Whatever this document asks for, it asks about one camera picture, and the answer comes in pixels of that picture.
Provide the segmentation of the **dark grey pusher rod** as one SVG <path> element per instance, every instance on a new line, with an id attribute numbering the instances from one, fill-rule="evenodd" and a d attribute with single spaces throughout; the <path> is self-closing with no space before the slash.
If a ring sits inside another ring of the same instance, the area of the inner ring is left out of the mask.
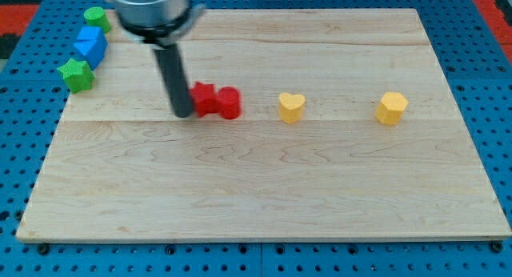
<path id="1" fill-rule="evenodd" d="M 178 45 L 173 44 L 165 49 L 154 50 L 154 56 L 161 72 L 171 110 L 179 118 L 189 117 L 194 112 L 194 102 L 189 92 Z"/>

